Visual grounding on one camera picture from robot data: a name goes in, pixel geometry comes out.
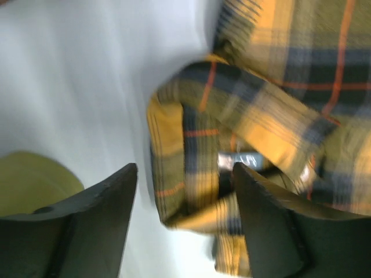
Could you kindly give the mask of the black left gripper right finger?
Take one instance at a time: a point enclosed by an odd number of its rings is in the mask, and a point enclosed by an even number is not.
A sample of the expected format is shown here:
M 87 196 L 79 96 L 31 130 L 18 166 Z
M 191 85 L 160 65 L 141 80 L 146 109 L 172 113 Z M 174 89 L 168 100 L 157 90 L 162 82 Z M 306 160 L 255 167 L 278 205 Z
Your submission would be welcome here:
M 305 200 L 242 163 L 232 175 L 253 277 L 369 277 L 370 218 Z

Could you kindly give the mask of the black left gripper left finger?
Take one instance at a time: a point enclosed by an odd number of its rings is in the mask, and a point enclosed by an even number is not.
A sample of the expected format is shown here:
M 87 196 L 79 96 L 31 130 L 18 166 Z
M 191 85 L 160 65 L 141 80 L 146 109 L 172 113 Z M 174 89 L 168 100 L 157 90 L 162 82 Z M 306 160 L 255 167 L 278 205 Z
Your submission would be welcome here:
M 31 214 L 1 218 L 2 277 L 118 277 L 137 166 Z

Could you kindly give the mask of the yellow plaid long sleeve shirt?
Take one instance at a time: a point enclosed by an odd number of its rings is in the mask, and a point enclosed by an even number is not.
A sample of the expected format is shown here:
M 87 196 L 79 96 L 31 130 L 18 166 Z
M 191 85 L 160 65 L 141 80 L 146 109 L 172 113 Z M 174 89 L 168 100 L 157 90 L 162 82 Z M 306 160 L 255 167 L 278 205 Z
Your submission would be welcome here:
M 221 166 L 248 154 L 279 186 L 370 214 L 370 2 L 224 1 L 214 47 L 147 108 L 160 221 L 213 235 L 218 272 L 249 277 Z

